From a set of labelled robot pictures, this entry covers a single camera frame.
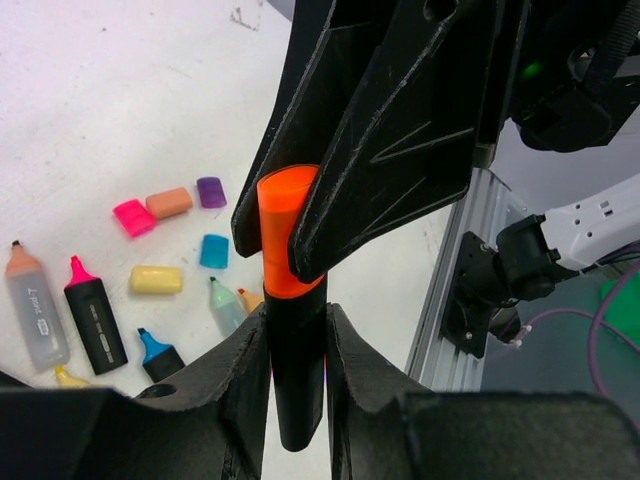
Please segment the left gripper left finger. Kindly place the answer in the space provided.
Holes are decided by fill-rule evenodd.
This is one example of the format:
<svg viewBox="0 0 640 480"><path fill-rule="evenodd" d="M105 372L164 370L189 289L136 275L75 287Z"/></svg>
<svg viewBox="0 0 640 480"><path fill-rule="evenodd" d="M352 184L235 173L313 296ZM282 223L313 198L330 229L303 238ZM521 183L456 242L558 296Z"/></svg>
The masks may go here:
<svg viewBox="0 0 640 480"><path fill-rule="evenodd" d="M263 310L164 381L1 391L4 479L258 479L270 366Z"/></svg>

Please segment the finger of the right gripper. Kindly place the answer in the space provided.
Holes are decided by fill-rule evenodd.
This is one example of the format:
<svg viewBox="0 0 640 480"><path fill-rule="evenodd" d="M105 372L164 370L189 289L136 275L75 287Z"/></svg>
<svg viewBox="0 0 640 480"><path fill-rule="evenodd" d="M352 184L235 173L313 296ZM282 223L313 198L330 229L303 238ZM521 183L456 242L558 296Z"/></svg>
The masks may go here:
<svg viewBox="0 0 640 480"><path fill-rule="evenodd" d="M232 215L240 256L261 250L258 181L287 166L321 163L395 6L379 0L294 4L271 118Z"/></svg>
<svg viewBox="0 0 640 480"><path fill-rule="evenodd" d="M464 195L499 23L496 1L397 3L292 233L298 279Z"/></svg>

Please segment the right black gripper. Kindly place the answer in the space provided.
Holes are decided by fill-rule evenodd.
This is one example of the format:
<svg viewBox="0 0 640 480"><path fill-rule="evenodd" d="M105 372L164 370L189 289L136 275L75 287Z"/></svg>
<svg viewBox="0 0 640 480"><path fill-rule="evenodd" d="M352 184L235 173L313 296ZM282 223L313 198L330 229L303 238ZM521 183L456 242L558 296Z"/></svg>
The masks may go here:
<svg viewBox="0 0 640 480"><path fill-rule="evenodd" d="M523 143L572 153L608 144L639 104L636 1L504 1L479 143L512 120Z"/></svg>

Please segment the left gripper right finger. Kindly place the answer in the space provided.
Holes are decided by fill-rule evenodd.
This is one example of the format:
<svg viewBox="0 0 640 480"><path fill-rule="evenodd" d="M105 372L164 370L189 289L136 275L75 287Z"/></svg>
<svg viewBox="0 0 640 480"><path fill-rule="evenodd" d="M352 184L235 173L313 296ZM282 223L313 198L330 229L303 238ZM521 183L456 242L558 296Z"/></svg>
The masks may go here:
<svg viewBox="0 0 640 480"><path fill-rule="evenodd" d="M579 393L435 393L327 308L334 479L636 479L639 433Z"/></svg>

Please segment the blue black highlighter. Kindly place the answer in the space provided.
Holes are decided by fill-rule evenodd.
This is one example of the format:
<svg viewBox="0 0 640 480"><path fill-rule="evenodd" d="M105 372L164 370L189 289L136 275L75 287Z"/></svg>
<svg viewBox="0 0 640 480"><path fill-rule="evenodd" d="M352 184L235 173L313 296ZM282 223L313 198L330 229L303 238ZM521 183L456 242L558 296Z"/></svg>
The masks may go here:
<svg viewBox="0 0 640 480"><path fill-rule="evenodd" d="M157 341L145 328L138 328L137 332L145 349L142 367L153 383L167 379L186 366L172 344Z"/></svg>

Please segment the pastel green highlighter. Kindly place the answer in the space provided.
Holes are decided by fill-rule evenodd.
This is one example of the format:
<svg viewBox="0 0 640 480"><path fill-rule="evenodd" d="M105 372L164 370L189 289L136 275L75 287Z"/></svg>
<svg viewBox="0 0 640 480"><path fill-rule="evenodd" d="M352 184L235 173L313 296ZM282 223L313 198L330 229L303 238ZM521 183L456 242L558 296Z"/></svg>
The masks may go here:
<svg viewBox="0 0 640 480"><path fill-rule="evenodd" d="M237 296L216 277L209 278L210 308L224 337L232 335L246 319Z"/></svg>

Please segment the pastel orange highlighter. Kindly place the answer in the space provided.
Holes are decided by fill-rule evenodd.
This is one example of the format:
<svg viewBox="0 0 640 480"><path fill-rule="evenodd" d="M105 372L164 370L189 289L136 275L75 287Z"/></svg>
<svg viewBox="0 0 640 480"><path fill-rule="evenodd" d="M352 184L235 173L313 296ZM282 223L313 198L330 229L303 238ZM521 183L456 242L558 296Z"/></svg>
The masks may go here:
<svg viewBox="0 0 640 480"><path fill-rule="evenodd" d="M262 294L252 293L243 288L238 289L238 294L247 314L254 312L264 302Z"/></svg>

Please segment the orange cap black highlighter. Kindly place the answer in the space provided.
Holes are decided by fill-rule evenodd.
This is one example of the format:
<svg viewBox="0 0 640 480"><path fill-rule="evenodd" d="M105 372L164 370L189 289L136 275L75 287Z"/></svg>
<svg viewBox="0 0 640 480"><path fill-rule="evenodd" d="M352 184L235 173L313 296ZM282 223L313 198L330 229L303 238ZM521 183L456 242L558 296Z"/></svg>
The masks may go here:
<svg viewBox="0 0 640 480"><path fill-rule="evenodd" d="M315 165L280 169L257 186L265 317L279 435L290 452L305 449L323 409L327 279L290 271L288 243L316 176Z"/></svg>

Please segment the pastel yellow highlighter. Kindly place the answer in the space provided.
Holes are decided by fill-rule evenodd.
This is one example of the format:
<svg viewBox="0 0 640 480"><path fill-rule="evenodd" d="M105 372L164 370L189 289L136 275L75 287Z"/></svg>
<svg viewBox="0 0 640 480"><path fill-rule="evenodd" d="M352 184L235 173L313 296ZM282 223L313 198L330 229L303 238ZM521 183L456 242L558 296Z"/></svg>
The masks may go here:
<svg viewBox="0 0 640 480"><path fill-rule="evenodd" d="M56 366L54 373L58 385L62 388L87 388L92 386L90 382L71 375L63 366Z"/></svg>

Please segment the pastel yellow cap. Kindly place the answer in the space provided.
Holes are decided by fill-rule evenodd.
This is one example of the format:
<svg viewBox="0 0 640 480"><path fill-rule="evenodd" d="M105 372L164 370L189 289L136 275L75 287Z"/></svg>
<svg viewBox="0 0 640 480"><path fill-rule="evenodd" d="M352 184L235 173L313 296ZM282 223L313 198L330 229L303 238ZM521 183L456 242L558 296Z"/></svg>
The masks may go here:
<svg viewBox="0 0 640 480"><path fill-rule="evenodd" d="M137 294L177 294L183 289L182 271L177 267L136 265L129 286Z"/></svg>

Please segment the blue cap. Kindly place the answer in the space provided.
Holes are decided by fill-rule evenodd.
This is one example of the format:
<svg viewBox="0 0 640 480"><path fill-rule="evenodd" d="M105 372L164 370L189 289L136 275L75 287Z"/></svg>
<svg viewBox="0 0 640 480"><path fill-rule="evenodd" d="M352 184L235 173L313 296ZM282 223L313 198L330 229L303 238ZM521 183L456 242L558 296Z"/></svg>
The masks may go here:
<svg viewBox="0 0 640 480"><path fill-rule="evenodd" d="M216 234L206 234L202 240L200 265L211 269L226 269L228 262L229 239Z"/></svg>

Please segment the pink cap black highlighter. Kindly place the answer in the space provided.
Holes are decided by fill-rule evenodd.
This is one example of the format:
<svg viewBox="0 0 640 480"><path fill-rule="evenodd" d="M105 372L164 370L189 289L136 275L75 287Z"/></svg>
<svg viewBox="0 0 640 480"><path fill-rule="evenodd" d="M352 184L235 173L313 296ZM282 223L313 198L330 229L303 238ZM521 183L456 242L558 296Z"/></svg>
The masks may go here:
<svg viewBox="0 0 640 480"><path fill-rule="evenodd" d="M104 283L88 273L78 256L70 258L71 279L64 295L95 375L128 363Z"/></svg>

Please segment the peach cap clear highlighter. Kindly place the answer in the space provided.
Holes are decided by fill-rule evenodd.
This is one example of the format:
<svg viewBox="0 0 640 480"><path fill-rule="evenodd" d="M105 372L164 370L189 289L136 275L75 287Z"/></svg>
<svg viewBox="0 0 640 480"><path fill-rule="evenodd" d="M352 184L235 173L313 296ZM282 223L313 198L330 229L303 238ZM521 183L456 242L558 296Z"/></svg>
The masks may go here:
<svg viewBox="0 0 640 480"><path fill-rule="evenodd" d="M5 278L34 368L45 371L65 365L70 349L45 270L18 240L11 244Z"/></svg>

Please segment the purple cap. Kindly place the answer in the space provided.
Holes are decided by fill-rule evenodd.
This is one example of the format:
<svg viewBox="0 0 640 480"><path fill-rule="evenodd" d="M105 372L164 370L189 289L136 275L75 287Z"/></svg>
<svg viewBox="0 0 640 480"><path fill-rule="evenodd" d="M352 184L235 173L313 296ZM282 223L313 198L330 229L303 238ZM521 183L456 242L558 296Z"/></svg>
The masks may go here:
<svg viewBox="0 0 640 480"><path fill-rule="evenodd" d="M203 208L217 209L227 205L227 199L219 177L201 177L196 180L196 188Z"/></svg>

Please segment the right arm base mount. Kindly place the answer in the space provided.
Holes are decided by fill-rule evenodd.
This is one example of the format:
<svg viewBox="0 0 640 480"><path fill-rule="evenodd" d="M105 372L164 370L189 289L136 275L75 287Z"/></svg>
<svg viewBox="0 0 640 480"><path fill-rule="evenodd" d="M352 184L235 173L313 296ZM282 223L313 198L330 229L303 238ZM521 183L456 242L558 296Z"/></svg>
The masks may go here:
<svg viewBox="0 0 640 480"><path fill-rule="evenodd" d="M440 332L465 354L482 359L492 314L515 304L497 251L463 234L445 300Z"/></svg>

